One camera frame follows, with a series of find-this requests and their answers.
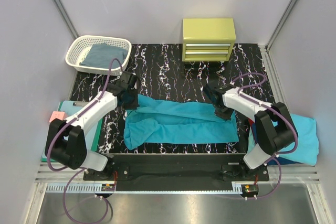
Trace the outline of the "teal t shirt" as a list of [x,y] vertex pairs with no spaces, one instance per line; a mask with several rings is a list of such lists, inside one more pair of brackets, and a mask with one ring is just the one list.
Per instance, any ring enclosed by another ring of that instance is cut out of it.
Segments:
[[138,96],[139,106],[127,110],[124,143],[133,150],[144,143],[222,144],[238,142],[236,116],[223,120],[208,103],[179,103]]

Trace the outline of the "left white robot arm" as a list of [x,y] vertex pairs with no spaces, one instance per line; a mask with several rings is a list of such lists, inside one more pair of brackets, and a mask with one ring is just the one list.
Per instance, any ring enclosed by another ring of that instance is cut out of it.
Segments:
[[117,107],[138,107],[137,81],[134,73],[124,71],[116,81],[110,83],[106,80],[102,91],[80,111],[49,123],[45,156],[51,171],[89,169],[103,180],[113,175],[113,159],[89,150],[86,135],[101,118]]

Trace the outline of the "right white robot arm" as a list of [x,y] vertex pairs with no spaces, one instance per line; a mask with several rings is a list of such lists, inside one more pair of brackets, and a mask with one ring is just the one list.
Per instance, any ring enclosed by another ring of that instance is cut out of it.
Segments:
[[242,179],[252,179],[260,167],[283,153],[283,149],[290,144],[294,143],[293,148],[285,153],[296,151],[299,134],[284,103],[263,102],[243,93],[242,88],[233,84],[221,87],[207,84],[204,93],[221,119],[229,120],[236,111],[251,119],[255,125],[257,144],[245,154],[237,168]]

